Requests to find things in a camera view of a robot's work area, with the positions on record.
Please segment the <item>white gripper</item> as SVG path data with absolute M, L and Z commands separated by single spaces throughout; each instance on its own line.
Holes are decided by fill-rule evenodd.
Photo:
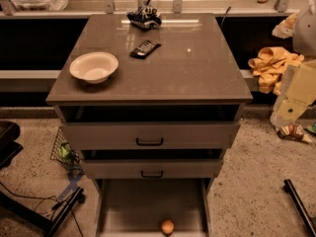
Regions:
M 288 65 L 270 117 L 276 127 L 295 123 L 316 101 L 316 60 Z

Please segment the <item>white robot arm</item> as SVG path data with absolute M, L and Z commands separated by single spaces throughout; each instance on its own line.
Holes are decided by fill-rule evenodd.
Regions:
M 277 127 L 295 123 L 316 101 L 316 0 L 300 9 L 292 40 L 293 49 L 303 54 L 305 61 L 285 70 L 271 115 L 271 123 Z

